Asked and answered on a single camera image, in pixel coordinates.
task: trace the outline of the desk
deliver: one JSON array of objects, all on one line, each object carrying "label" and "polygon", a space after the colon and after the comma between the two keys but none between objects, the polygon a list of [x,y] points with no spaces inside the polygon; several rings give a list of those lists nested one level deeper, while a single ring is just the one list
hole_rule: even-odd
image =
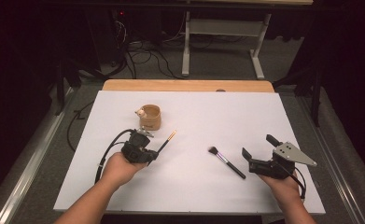
[{"label": "desk", "polygon": [[[202,84],[205,91],[195,91]],[[176,85],[178,91],[172,91],[170,86]],[[154,104],[161,108],[162,122],[147,148],[159,147],[173,130],[177,133],[156,161],[115,192],[108,213],[281,213],[269,188],[248,172],[241,155],[245,147],[252,149],[254,157],[269,160],[272,146],[265,141],[266,133],[297,145],[279,96],[269,85],[267,81],[107,81],[97,95],[54,209],[67,209],[93,185],[96,164],[107,145],[121,131],[138,128],[136,107]],[[215,92],[218,89],[227,92]],[[270,92],[244,92],[258,89]],[[210,154],[210,146],[218,147],[246,174],[246,180]],[[323,214],[307,167],[297,166],[307,182],[308,211]]]},{"label": "desk", "polygon": [[[267,5],[311,5],[312,0],[197,0],[194,2],[223,2],[244,4],[267,4]],[[239,35],[257,38],[257,44],[251,49],[250,58],[254,65],[257,79],[264,79],[260,66],[259,53],[269,26],[271,14],[265,14],[263,21],[224,21],[191,19],[190,12],[186,12],[185,24],[185,48],[182,59],[182,76],[187,77],[190,71],[190,34],[203,35]]]}]

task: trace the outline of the metal rail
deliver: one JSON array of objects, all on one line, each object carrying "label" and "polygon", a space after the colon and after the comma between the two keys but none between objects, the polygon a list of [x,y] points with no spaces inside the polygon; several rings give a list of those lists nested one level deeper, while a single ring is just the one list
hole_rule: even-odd
[{"label": "metal rail", "polygon": [[[76,92],[73,91],[72,88],[69,88],[68,92],[66,93],[67,105],[71,103],[75,95]],[[33,156],[28,161],[28,164],[22,172],[19,181],[17,182],[14,190],[11,192],[10,196],[7,199],[7,202],[0,212],[0,224],[10,223],[22,200],[24,199],[28,189],[31,187],[31,184],[34,181],[40,164],[42,163],[43,158],[48,151],[51,140],[54,134],[56,134],[58,127],[63,120],[63,116],[65,114],[64,111],[65,110],[63,110],[59,116],[55,116],[51,120],[51,126],[47,130],[46,136],[41,139],[39,145],[36,147]]]},{"label": "metal rail", "polygon": [[304,115],[309,120],[311,127],[316,135],[316,139],[320,144],[322,155],[325,158],[328,169],[330,170],[330,175],[333,179],[336,189],[339,191],[340,197],[342,198],[344,206],[351,220],[353,221],[353,223],[365,224],[365,217],[363,216],[359,208],[359,205],[357,204],[357,201],[354,197],[354,194],[350,186],[346,182],[342,171],[337,165],[337,162],[334,159],[321,130],[316,127],[316,125],[313,123],[313,120],[311,119],[310,107],[308,103],[301,97],[297,97],[297,100],[302,110],[304,111]]}]

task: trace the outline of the white paper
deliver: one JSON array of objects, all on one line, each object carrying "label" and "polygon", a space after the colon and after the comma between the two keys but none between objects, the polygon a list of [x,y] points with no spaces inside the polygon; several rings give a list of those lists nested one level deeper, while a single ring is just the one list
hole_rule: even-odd
[{"label": "white paper", "polygon": [[[134,111],[142,105],[161,109],[161,128],[147,149],[158,150],[173,130],[176,135],[149,167],[113,195],[107,212],[279,214],[270,189],[248,172],[242,147],[267,161],[271,134],[299,147],[277,93],[100,91],[63,182],[55,210],[66,210],[94,184],[97,164],[112,140],[138,129]],[[127,133],[120,141],[128,140]],[[208,152],[214,146],[246,175],[242,179]],[[113,147],[109,154],[120,151]],[[305,165],[297,164],[306,183],[305,206],[325,210]]]}]

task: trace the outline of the black brush handle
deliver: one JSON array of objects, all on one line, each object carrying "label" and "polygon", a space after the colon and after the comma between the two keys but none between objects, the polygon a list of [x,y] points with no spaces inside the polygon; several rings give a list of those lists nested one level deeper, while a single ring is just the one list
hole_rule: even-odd
[{"label": "black brush handle", "polygon": [[235,173],[237,173],[239,176],[241,176],[241,178],[243,178],[243,179],[245,179],[246,178],[246,176],[243,174],[243,173],[241,173],[241,171],[239,171],[233,164],[231,164],[229,161],[228,162],[226,162],[226,164],[228,164],[228,166],[230,167],[230,168],[232,168],[233,170],[234,170],[234,172]]}]

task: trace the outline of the brush bristles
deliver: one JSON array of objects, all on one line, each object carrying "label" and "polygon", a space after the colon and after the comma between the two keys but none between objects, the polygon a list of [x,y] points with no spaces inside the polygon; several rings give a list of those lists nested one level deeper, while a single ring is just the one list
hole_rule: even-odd
[{"label": "brush bristles", "polygon": [[209,149],[208,149],[208,151],[209,152],[211,152],[212,154],[214,154],[214,155],[217,155],[218,154],[218,150],[215,148],[215,147],[210,147]]}]

